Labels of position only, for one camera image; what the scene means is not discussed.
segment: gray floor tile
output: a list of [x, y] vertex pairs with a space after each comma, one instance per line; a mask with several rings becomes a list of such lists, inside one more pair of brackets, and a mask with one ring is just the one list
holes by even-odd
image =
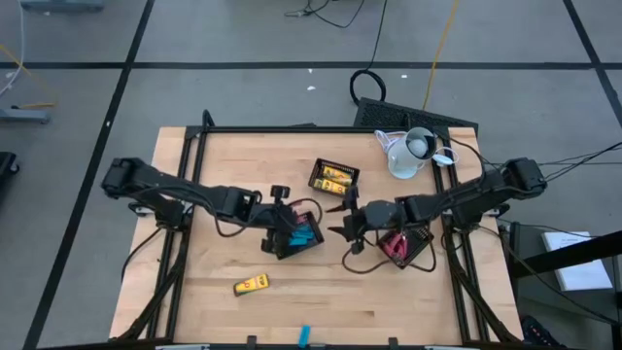
[[[453, 1], [390, 2], [379, 60], [432, 61]], [[461, 2], [440, 61], [588, 61], [561, 1]]]
[[[284, 17], [304, 1], [160, 0], [139, 61], [313, 61], [371, 58], [382, 1], [366, 1], [348, 29], [315, 17]], [[349, 20], [358, 1], [328, 4], [322, 15]], [[399, 0], [387, 6], [378, 60], [431, 61], [451, 0]], [[171, 23], [185, 30], [170, 30]], [[473, 0], [461, 4], [443, 61], [587, 61], [561, 2]]]
[[574, 0], [572, 2], [602, 62], [622, 61], [622, 2]]
[[[47, 125], [0, 123], [0, 150], [21, 171], [0, 204], [0, 348], [20, 348], [48, 279], [118, 71], [37, 71], [59, 94]], [[19, 80], [2, 107], [45, 100]]]
[[[25, 61], [125, 61], [145, 0], [106, 0], [102, 12], [49, 16], [24, 12]], [[19, 55], [16, 0], [0, 2], [0, 43]], [[10, 61], [0, 54], [0, 61]]]

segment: black cable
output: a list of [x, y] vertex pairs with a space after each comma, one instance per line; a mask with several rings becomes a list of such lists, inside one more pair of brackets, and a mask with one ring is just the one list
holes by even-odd
[[606, 152], [612, 151], [612, 150], [614, 150], [615, 148], [617, 148], [620, 145], [622, 145], [622, 142], [618, 142], [618, 143], [614, 144], [613, 146], [609, 146], [609, 147], [605, 148], [602, 151], [598, 151], [598, 152], [592, 154], [589, 157], [585, 157], [582, 161], [580, 161], [580, 162], [578, 162], [576, 164], [566, 166], [566, 167], [564, 167], [564, 168], [562, 168], [562, 169], [560, 169], [558, 171], [550, 173], [546, 177], [544, 177], [544, 179], [547, 182], [551, 182], [551, 181], [553, 181], [555, 179], [558, 179], [558, 178], [564, 176], [565, 174], [567, 174], [568, 172], [572, 171], [577, 166], [582, 165], [582, 164], [584, 164], [584, 163], [586, 163], [586, 162], [588, 162], [588, 161], [590, 161], [590, 160], [592, 160], [592, 159], [594, 159], [594, 158], [596, 158], [596, 157], [598, 157], [598, 156], [600, 156], [600, 155], [602, 155], [602, 154], [604, 154]]
[[343, 255], [343, 258], [341, 258], [341, 264], [343, 265], [343, 268], [345, 268], [346, 270], [352, 272], [352, 273], [356, 273], [356, 274], [367, 274], [369, 272], [373, 272], [375, 270], [378, 269], [378, 267], [382, 266], [383, 264], [386, 263], [390, 263], [391, 260], [386, 259], [385, 261], [379, 262], [376, 265], [374, 265], [372, 268], [368, 268], [367, 270], [355, 270], [354, 268], [348, 267], [348, 265], [346, 264], [346, 258], [348, 257], [348, 255], [352, 253], [352, 248], [348, 249], [348, 251], [346, 252], [346, 254]]
[[[493, 165], [502, 165], [501, 163], [492, 163]], [[554, 162], [554, 163], [538, 163], [539, 166], [555, 166], [555, 165], [622, 165], [622, 161], [593, 161], [593, 162]]]
[[313, 10], [313, 9], [311, 8], [311, 0], [307, 0], [307, 4], [308, 4], [308, 5], [307, 5], [307, 7], [308, 7], [309, 9], [311, 9], [311, 11], [312, 11], [312, 12], [311, 12], [311, 14], [313, 14], [313, 15], [315, 15], [315, 17], [317, 17], [317, 18], [321, 19], [324, 23], [328, 23], [328, 24], [330, 24], [330, 25], [332, 25], [332, 26], [336, 26], [337, 28], [345, 29], [345, 28], [349, 27], [349, 26], [350, 26], [350, 24], [352, 24], [352, 22], [354, 22], [354, 20], [357, 18], [357, 16], [359, 15], [359, 12], [361, 11], [361, 8], [363, 7], [363, 4], [364, 4], [364, 3], [365, 3], [365, 0], [361, 0], [361, 4], [360, 4], [360, 5], [359, 5], [359, 7], [357, 8], [357, 11], [356, 11], [356, 12], [354, 12], [354, 15], [352, 16], [352, 19], [350, 19], [350, 21], [348, 22], [348, 24], [345, 24], [345, 25], [343, 25], [343, 24], [338, 24], [338, 23], [335, 23], [335, 22], [332, 22], [332, 21], [330, 21], [330, 20], [328, 20], [328, 19], [326, 19], [326, 18], [324, 18], [324, 17], [320, 16], [320, 14], [318, 14], [318, 11], [320, 11], [321, 9], [318, 9], [318, 10]]
[[301, 198], [301, 199], [297, 199], [297, 200], [295, 200], [293, 202], [288, 203], [288, 206], [289, 207], [294, 207], [296, 204], [302, 203], [304, 201], [310, 201], [310, 202], [312, 202], [313, 204], [315, 204], [318, 207], [318, 211], [320, 212], [320, 215], [318, 215], [318, 220], [316, 220], [316, 222], [319, 225], [322, 222], [323, 210], [322, 210], [322, 205], [320, 205], [320, 203], [317, 200], [315, 200], [313, 198], [310, 198], [310, 197]]
[[378, 25], [378, 34], [376, 36], [376, 43], [374, 44], [373, 55], [371, 56], [371, 60], [369, 61], [369, 64], [367, 65], [367, 67], [365, 69], [361, 69], [361, 70], [358, 70], [358, 71], [354, 72], [354, 74], [350, 78], [350, 97], [352, 97], [352, 101], [354, 101], [354, 103], [357, 106], [359, 105], [360, 100], [357, 97], [357, 95], [354, 93], [354, 81], [360, 75], [369, 76], [369, 77], [371, 77], [371, 79], [374, 80], [374, 82], [376, 82], [376, 84], [380, 88], [380, 101], [384, 101], [385, 98], [387, 97], [387, 86], [385, 85], [385, 82], [382, 80], [382, 78], [380, 78], [379, 75], [377, 75], [376, 73], [374, 73], [374, 72], [369, 70], [369, 68], [371, 68], [371, 66], [373, 65], [373, 61], [376, 58], [376, 52], [378, 51], [378, 43], [380, 42], [380, 33], [382, 33], [382, 25], [383, 25], [383, 23], [385, 21], [385, 12], [386, 12], [386, 10], [387, 10], [387, 0], [385, 0], [385, 3], [383, 5], [383, 7], [382, 7], [382, 15], [380, 16], [380, 25]]
[[371, 243], [365, 236], [363, 236], [363, 240], [370, 246], [375, 247], [378, 245], [378, 241], [380, 241], [380, 233], [378, 233], [378, 230], [376, 230], [376, 243]]
[[[459, 235], [467, 235], [470, 232], [469, 231], [464, 232], [463, 230], [461, 230], [461, 231], [458, 231], [456, 233], [459, 234]], [[450, 252], [450, 253], [454, 253], [454, 252], [457, 252], [460, 248], [462, 248], [463, 245], [465, 245], [465, 239], [466, 238], [462, 237], [462, 240], [460, 241], [460, 244], [457, 247], [454, 247], [453, 250], [447, 249], [447, 245], [445, 244], [445, 239], [446, 239], [446, 234], [443, 232], [442, 236], [440, 237], [440, 246], [443, 247], [443, 249], [445, 251]]]
[[329, 1], [330, 0], [327, 0], [324, 3], [324, 5], [320, 6], [318, 9], [313, 10], [313, 9], [311, 9], [311, 1], [308, 0], [307, 1], [307, 5], [304, 8], [302, 8], [302, 9], [300, 9], [298, 11], [285, 12], [284, 15], [285, 15], [285, 17], [309, 17], [312, 14], [315, 14], [318, 11], [320, 11], [321, 9], [323, 9], [324, 7], [326, 7], [328, 5]]
[[309, 17], [311, 15], [315, 15], [317, 18], [319, 18], [320, 20], [322, 20], [325, 23], [328, 23], [332, 26], [335, 26], [337, 28], [341, 28], [341, 29], [345, 29], [347, 27], [350, 26], [350, 24], [352, 24], [354, 22], [354, 20], [357, 18], [357, 16], [359, 15], [359, 12], [361, 11], [361, 8], [363, 7], [363, 4], [365, 3], [365, 0], [361, 0], [361, 4], [359, 5], [359, 7], [357, 8], [357, 10], [354, 12], [354, 15], [352, 16], [352, 18], [350, 19], [350, 21], [347, 24], [338, 24], [335, 23], [333, 21], [330, 21], [322, 16], [320, 16], [319, 11], [322, 10], [323, 8], [325, 8], [328, 3], [330, 2], [330, 0], [325, 1], [325, 3], [320, 6], [317, 9], [314, 9], [311, 7], [311, 0], [307, 0], [307, 5], [303, 8], [300, 9], [298, 11], [289, 11], [289, 12], [285, 12], [284, 15], [285, 17]]
[[509, 224], [518, 224], [520, 226], [524, 226], [524, 227], [528, 227], [528, 228], [545, 228], [545, 229], [551, 229], [551, 230], [554, 230], [554, 231], [557, 231], [557, 232], [563, 232], [563, 233], [567, 233], [567, 234], [570, 234], [570, 235], [575, 235], [577, 237], [590, 238], [590, 239], [594, 238], [594, 237], [590, 237], [590, 236], [584, 236], [582, 234], [577, 234], [577, 233], [574, 233], [574, 232], [569, 232], [569, 231], [566, 231], [566, 230], [563, 230], [563, 229], [554, 228], [554, 227], [547, 226], [547, 225], [523, 224], [523, 223], [520, 223], [520, 222], [511, 222], [509, 220], [502, 219], [502, 218], [496, 218], [496, 219], [500, 220], [500, 221], [503, 221], [503, 222], [506, 222], [506, 223], [509, 223]]
[[504, 240], [503, 240], [503, 239], [502, 239], [502, 238], [501, 238], [501, 237], [500, 237], [500, 236], [499, 236], [496, 232], [494, 232], [493, 230], [491, 230], [491, 229], [489, 229], [489, 228], [487, 228], [487, 227], [482, 227], [482, 226], [480, 226], [479, 228], [483, 228], [484, 230], [486, 230], [486, 231], [488, 231], [488, 232], [492, 233], [494, 236], [498, 237], [498, 238], [500, 239], [500, 241], [501, 241], [501, 244], [502, 244], [502, 245], [505, 247], [505, 249], [507, 250], [507, 253], [509, 253], [509, 255], [511, 255], [511, 256], [512, 256], [512, 258], [514, 258], [514, 260], [515, 260], [515, 261], [517, 261], [518, 263], [520, 263], [521, 265], [523, 265], [523, 266], [525, 267], [525, 269], [527, 269], [527, 270], [530, 272], [530, 274], [531, 274], [531, 275], [535, 276], [535, 277], [536, 277], [536, 278], [537, 278], [540, 282], [542, 282], [542, 284], [543, 284], [544, 286], [546, 286], [548, 289], [550, 289], [551, 291], [553, 291], [555, 294], [557, 294], [558, 296], [560, 296], [560, 297], [562, 297], [562, 298], [566, 299], [566, 300], [567, 300], [567, 301], [569, 301], [571, 304], [573, 304], [574, 306], [576, 306], [576, 307], [580, 308], [581, 310], [583, 310], [583, 311], [585, 311], [585, 312], [587, 312], [587, 313], [590, 313], [590, 314], [592, 314], [592, 315], [594, 315], [594, 316], [598, 317], [601, 321], [603, 321], [603, 322], [605, 322], [605, 323], [608, 323], [608, 324], [610, 324], [610, 325], [612, 325], [612, 326], [616, 326], [616, 327], [620, 327], [620, 326], [621, 326], [619, 322], [617, 322], [617, 321], [615, 321], [615, 320], [613, 320], [613, 319], [610, 319], [610, 318], [606, 317], [605, 315], [603, 315], [602, 313], [600, 313], [600, 312], [598, 312], [598, 311], [594, 311], [594, 310], [592, 310], [592, 309], [590, 309], [590, 308], [588, 308], [588, 307], [586, 307], [586, 306], [584, 306], [584, 305], [582, 305], [582, 304], [580, 304], [580, 303], [578, 303], [578, 302], [574, 301], [572, 298], [570, 298], [570, 297], [566, 296], [565, 294], [563, 294], [562, 292], [558, 291], [555, 287], [551, 286], [551, 285], [550, 285], [550, 284], [548, 284], [546, 281], [544, 281], [544, 280], [542, 279], [542, 277], [540, 277], [540, 276], [538, 275], [538, 273], [537, 273], [535, 270], [533, 270], [533, 269], [532, 269], [532, 268], [531, 268], [531, 267], [530, 267], [530, 266], [529, 266], [529, 265], [528, 265], [528, 264], [527, 264], [524, 260], [520, 259], [520, 258], [517, 256], [516, 252], [514, 252], [514, 251], [513, 251], [513, 250], [509, 247], [509, 244], [507, 244], [507, 242], [505, 242], [505, 241], [504, 241]]
[[434, 249], [434, 245], [432, 244], [432, 240], [430, 240], [430, 250], [432, 250], [432, 267], [430, 268], [425, 268], [425, 267], [421, 267], [419, 265], [416, 265], [414, 263], [409, 263], [408, 266], [410, 267], [414, 267], [418, 270], [424, 271], [424, 272], [432, 272], [434, 270], [436, 270], [436, 250]]
[[127, 256], [127, 259], [125, 259], [125, 262], [123, 263], [123, 268], [121, 269], [121, 281], [123, 281], [123, 277], [125, 276], [125, 269], [129, 265], [129, 262], [132, 260], [132, 258], [136, 255], [136, 253], [138, 253], [139, 250], [141, 250], [147, 243], [149, 243], [149, 241], [154, 239], [154, 237], [156, 237], [156, 235], [161, 230], [162, 230], [161, 227], [156, 229], [154, 233], [150, 234], [149, 237], [145, 238], [144, 241], [142, 241], [136, 248], [134, 248], [134, 250], [131, 253], [129, 253], [129, 255]]
[[[618, 151], [618, 150], [622, 150], [622, 147], [615, 147], [615, 148], [611, 149], [611, 151]], [[579, 159], [579, 158], [585, 158], [585, 157], [593, 156], [593, 155], [597, 154], [598, 152], [599, 151], [592, 152], [592, 153], [585, 154], [585, 155], [575, 156], [575, 157], [567, 157], [567, 158], [559, 159], [559, 160], [555, 160], [555, 161], [546, 161], [546, 162], [538, 163], [538, 165], [559, 164], [559, 163], [562, 163], [562, 162], [568, 161], [568, 160], [575, 160], [575, 159]]]

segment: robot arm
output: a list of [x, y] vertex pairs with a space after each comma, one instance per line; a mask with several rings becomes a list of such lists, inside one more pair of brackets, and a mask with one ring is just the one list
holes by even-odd
[[456, 228], [468, 228], [480, 222], [483, 213], [509, 199], [527, 199], [540, 195], [546, 181], [537, 163], [525, 157], [506, 162], [500, 170], [489, 170], [481, 177], [460, 184], [439, 194], [402, 196], [395, 202], [374, 200], [361, 209], [357, 205], [356, 190], [347, 193], [341, 206], [328, 210], [350, 209], [343, 219], [343, 227], [329, 227], [355, 241], [353, 252], [363, 248], [363, 235], [368, 230], [406, 228], [428, 224], [441, 213], [451, 211]]
[[101, 187], [111, 198], [133, 198], [152, 209], [158, 227], [180, 229], [186, 211], [184, 201], [203, 207], [220, 221], [243, 228], [268, 229], [268, 240], [261, 243], [261, 249], [279, 258], [290, 255], [286, 251], [297, 215], [282, 201], [289, 196], [287, 187], [273, 186], [274, 203], [261, 204], [260, 192], [200, 186], [162, 173], [139, 158], [115, 158]]

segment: wooden tabletop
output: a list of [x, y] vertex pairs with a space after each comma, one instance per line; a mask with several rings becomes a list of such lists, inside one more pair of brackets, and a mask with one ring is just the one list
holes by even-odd
[[[160, 130], [153, 166], [177, 173], [184, 132], [182, 127]], [[455, 128], [451, 134], [477, 148], [472, 129]], [[453, 147], [460, 155], [459, 181], [478, 177], [481, 169], [475, 154], [459, 145]], [[195, 148], [190, 159], [194, 159]], [[289, 200], [311, 196], [326, 210], [338, 205], [340, 198], [307, 186], [316, 158], [361, 170], [360, 205], [406, 194], [435, 193], [429, 165], [412, 179], [395, 179], [371, 133], [209, 134], [200, 183], [259, 190], [266, 202], [271, 185], [286, 185], [292, 189]], [[247, 335], [253, 334], [259, 343], [295, 344], [301, 326], [309, 325], [309, 341], [315, 343], [387, 344], [388, 337], [395, 336], [404, 345], [460, 344], [446, 252], [440, 246], [439, 220], [431, 226], [438, 260], [434, 272], [400, 270], [387, 264], [372, 273], [357, 275], [341, 266], [341, 257], [350, 244], [326, 229], [342, 226], [346, 214], [325, 213], [320, 224], [325, 243], [277, 261], [259, 249], [265, 230], [248, 229], [239, 236], [222, 238], [215, 232], [214, 219], [197, 210], [175, 341], [245, 343]], [[482, 226], [496, 229], [493, 219], [484, 219]], [[235, 229], [223, 227], [225, 232]], [[153, 218], [138, 219], [132, 249], [154, 229]], [[163, 236], [142, 250], [127, 268], [111, 336], [125, 331], [152, 296]], [[482, 296], [507, 328], [522, 337], [500, 241], [483, 230], [472, 233], [470, 239]], [[364, 269], [385, 259], [378, 249], [368, 247], [362, 254], [351, 256], [348, 264]], [[413, 262], [430, 266], [430, 249]], [[261, 273], [270, 277], [268, 289], [242, 297], [233, 295], [234, 283]], [[465, 299], [471, 337], [476, 339], [472, 303], [467, 295]], [[168, 306], [167, 299], [160, 313], [159, 335], [164, 334]]]

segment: small yellow object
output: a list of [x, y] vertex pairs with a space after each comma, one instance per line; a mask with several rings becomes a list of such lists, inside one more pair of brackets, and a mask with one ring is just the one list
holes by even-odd
[[236, 297], [240, 297], [250, 292], [268, 288], [269, 286], [270, 282], [268, 281], [268, 275], [263, 273], [259, 276], [249, 278], [246, 281], [236, 283], [233, 286], [233, 293]]
[[318, 188], [318, 189], [322, 189], [322, 190], [326, 190], [326, 191], [330, 191], [332, 193], [339, 193], [339, 194], [345, 194], [346, 193], [346, 187], [341, 185], [341, 184], [337, 184], [331, 180], [326, 180], [326, 179], [316, 179], [315, 183], [313, 184], [314, 187]]

